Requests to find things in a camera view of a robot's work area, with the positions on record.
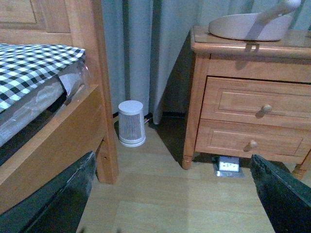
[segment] wooden bed frame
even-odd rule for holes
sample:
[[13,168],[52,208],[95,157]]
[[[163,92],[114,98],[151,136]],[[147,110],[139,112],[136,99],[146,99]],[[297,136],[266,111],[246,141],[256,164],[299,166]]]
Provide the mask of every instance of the wooden bed frame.
[[100,0],[0,0],[0,43],[86,49],[87,90],[0,167],[0,213],[22,201],[88,151],[100,182],[118,175]]

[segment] floor outlet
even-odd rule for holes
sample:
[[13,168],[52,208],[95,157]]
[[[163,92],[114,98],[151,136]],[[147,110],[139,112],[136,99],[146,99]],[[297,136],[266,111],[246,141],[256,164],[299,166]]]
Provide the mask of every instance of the floor outlet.
[[218,167],[219,167],[220,171],[239,172],[240,158],[239,157],[220,156]]
[[213,157],[212,162],[214,166],[214,173],[218,177],[245,177],[242,168],[240,168],[240,159],[238,157]]

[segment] bed post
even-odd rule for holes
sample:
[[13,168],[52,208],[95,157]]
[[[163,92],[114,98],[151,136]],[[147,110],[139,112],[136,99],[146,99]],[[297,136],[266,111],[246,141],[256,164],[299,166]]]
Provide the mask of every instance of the bed post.
[[86,66],[102,93],[105,137],[97,149],[98,180],[115,183],[118,175],[115,132],[109,88],[108,67],[104,41],[104,21],[100,0],[65,0],[72,44],[86,49]]

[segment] nightstand top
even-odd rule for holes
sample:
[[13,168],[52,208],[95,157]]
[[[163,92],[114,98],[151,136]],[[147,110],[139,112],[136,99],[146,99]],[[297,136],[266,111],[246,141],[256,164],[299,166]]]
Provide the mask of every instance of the nightstand top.
[[214,36],[208,26],[193,26],[191,48],[195,53],[311,59],[311,32],[288,30],[280,41],[243,41]]

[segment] wooden nightstand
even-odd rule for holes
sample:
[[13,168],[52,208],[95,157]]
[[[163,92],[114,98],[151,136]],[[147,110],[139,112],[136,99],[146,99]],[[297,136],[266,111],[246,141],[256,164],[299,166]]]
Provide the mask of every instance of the wooden nightstand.
[[311,169],[311,33],[277,42],[223,39],[194,26],[195,66],[183,156],[252,154]]

